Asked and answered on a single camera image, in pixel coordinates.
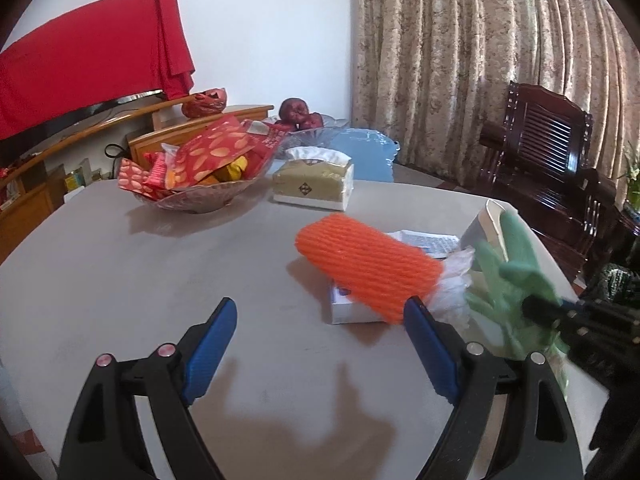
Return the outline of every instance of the orange foam net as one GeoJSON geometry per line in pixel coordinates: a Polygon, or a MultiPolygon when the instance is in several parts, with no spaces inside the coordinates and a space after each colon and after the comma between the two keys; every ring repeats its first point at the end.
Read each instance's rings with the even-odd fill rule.
{"type": "Polygon", "coordinates": [[[342,213],[302,229],[298,251],[388,323],[402,323],[412,296],[431,295],[442,273],[440,261],[342,213]]]}

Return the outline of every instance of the blue gripper pad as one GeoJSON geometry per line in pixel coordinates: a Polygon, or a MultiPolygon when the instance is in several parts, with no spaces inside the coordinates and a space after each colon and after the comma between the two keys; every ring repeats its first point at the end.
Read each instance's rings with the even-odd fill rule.
{"type": "Polygon", "coordinates": [[[440,396],[455,405],[460,398],[458,370],[449,352],[438,338],[423,305],[409,300],[404,306],[404,328],[414,344],[415,351],[429,376],[433,388],[440,396]]]}
{"type": "Polygon", "coordinates": [[[232,300],[218,308],[218,314],[201,339],[184,371],[182,398],[191,406],[193,402],[207,393],[213,374],[225,354],[226,347],[236,330],[238,310],[232,300]]]}

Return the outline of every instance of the floral curtain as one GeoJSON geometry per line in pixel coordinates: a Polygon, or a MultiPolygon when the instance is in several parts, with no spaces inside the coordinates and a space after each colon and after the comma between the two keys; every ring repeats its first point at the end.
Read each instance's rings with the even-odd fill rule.
{"type": "Polygon", "coordinates": [[[353,119],[398,140],[402,163],[472,186],[510,80],[593,114],[588,164],[606,176],[625,139],[639,147],[640,54],[606,0],[357,3],[353,119]]]}

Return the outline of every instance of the red cloth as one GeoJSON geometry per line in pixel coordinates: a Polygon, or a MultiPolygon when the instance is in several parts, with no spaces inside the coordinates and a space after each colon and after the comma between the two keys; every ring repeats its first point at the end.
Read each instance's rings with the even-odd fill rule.
{"type": "Polygon", "coordinates": [[[0,139],[139,92],[189,94],[193,61],[177,0],[99,0],[0,54],[0,139]]]}

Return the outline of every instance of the black diamond logo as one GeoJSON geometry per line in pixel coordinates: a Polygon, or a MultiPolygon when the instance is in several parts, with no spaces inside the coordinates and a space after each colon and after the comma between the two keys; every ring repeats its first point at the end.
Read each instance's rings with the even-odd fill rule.
{"type": "Polygon", "coordinates": [[[307,196],[309,193],[311,193],[311,186],[306,182],[302,186],[300,186],[298,189],[300,190],[300,193],[302,193],[304,196],[307,196]]]}

